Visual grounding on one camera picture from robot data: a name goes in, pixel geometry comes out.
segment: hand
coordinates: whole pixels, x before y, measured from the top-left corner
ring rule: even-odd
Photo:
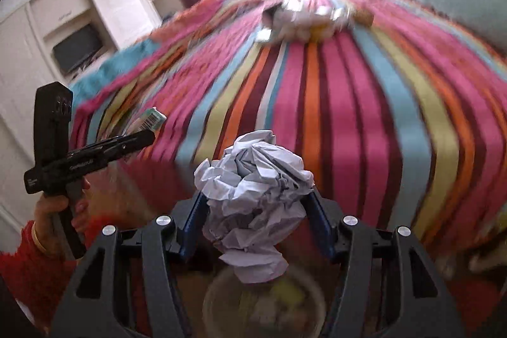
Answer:
[[[83,189],[90,189],[90,182],[83,178]],[[46,255],[52,257],[62,257],[63,250],[60,241],[54,233],[51,215],[63,211],[68,206],[68,199],[65,196],[46,197],[42,195],[35,206],[35,223],[32,231],[35,231],[34,239],[36,246]],[[75,217],[72,220],[72,226],[77,232],[84,232],[88,224],[88,200],[86,195],[75,204]]]

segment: black television screen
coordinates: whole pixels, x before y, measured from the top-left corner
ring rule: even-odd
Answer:
[[[63,74],[77,68],[102,48],[97,31],[86,25],[53,48],[55,59]]]

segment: bed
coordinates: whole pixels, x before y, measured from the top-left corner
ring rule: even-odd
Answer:
[[[120,165],[153,213],[191,195],[204,159],[271,129],[323,196],[368,224],[409,225],[434,255],[501,229],[505,57],[412,0],[302,1],[363,8],[374,25],[267,46],[255,35],[269,2],[202,0],[134,45],[135,61],[73,85],[71,145],[121,134],[156,106],[167,122],[155,144]],[[292,237],[301,251],[305,231]]]

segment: metal bolt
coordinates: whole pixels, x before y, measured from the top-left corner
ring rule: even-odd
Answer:
[[[106,236],[112,235],[116,232],[116,228],[113,225],[107,225],[102,228],[102,233]]]
[[[402,237],[407,237],[409,236],[412,232],[410,231],[410,228],[406,227],[406,226],[400,226],[398,228],[398,233],[402,236]]]
[[[345,222],[348,226],[354,226],[357,225],[358,220],[355,216],[347,215],[345,218],[343,218],[343,222]]]
[[[171,217],[167,215],[162,215],[157,218],[157,224],[160,226],[166,226],[171,223]]]

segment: gold bangle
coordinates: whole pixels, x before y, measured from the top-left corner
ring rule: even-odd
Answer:
[[[41,251],[45,256],[51,257],[51,254],[48,252],[46,248],[44,248],[44,246],[41,244],[41,241],[39,241],[39,238],[37,238],[37,232],[35,230],[35,222],[32,225],[32,239],[34,240],[34,244],[39,251]]]

